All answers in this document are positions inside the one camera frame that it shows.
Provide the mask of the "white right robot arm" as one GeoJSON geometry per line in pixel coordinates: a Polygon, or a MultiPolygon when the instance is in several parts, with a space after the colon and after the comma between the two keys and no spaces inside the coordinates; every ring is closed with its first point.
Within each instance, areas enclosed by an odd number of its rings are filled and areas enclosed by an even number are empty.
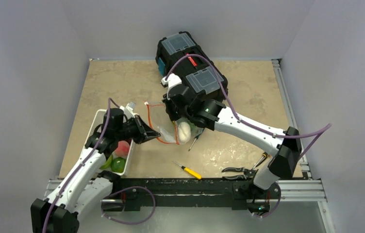
{"type": "Polygon", "coordinates": [[[172,120],[186,118],[199,128],[233,135],[271,155],[270,161],[256,172],[249,184],[254,197],[262,197],[277,180],[293,177],[302,150],[296,128],[283,130],[235,115],[222,102],[203,100],[183,84],[169,88],[163,102],[172,120]]]}

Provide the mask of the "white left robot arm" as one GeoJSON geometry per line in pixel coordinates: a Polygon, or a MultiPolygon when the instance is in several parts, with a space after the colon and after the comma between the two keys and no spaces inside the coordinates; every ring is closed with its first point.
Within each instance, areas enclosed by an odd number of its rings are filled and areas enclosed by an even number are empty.
{"type": "Polygon", "coordinates": [[[160,137],[138,114],[127,107],[97,111],[82,152],[62,182],[44,199],[31,204],[34,233],[76,233],[84,215],[104,197],[117,198],[119,175],[101,167],[120,141],[142,144],[160,137]]]}

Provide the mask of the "pink peach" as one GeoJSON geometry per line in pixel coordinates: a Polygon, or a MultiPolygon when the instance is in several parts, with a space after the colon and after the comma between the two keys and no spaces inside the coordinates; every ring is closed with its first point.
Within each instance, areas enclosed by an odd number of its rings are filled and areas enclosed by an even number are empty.
{"type": "Polygon", "coordinates": [[[130,144],[127,141],[119,141],[114,154],[117,157],[127,158],[130,151],[130,144]]]}

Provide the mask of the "green cabbage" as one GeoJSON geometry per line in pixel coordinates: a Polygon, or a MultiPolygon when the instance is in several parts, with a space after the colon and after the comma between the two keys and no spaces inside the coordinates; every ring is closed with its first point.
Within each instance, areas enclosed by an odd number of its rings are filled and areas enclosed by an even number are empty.
{"type": "Polygon", "coordinates": [[[110,168],[111,167],[112,160],[113,160],[113,156],[110,155],[108,157],[108,159],[106,160],[106,162],[100,167],[100,170],[105,170],[105,169],[110,168]]]}

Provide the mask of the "clear zip bag orange zipper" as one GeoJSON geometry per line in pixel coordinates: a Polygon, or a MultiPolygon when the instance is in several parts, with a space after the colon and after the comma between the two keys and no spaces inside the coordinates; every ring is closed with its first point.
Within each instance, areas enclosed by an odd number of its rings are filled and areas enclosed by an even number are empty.
{"type": "Polygon", "coordinates": [[[194,137],[202,129],[189,122],[189,120],[186,118],[180,118],[177,121],[171,121],[166,113],[165,104],[162,102],[146,101],[144,104],[146,105],[148,111],[149,126],[161,134],[161,136],[157,138],[157,140],[161,143],[180,145],[177,138],[177,127],[180,122],[187,122],[190,125],[190,140],[194,139],[194,137]]]}

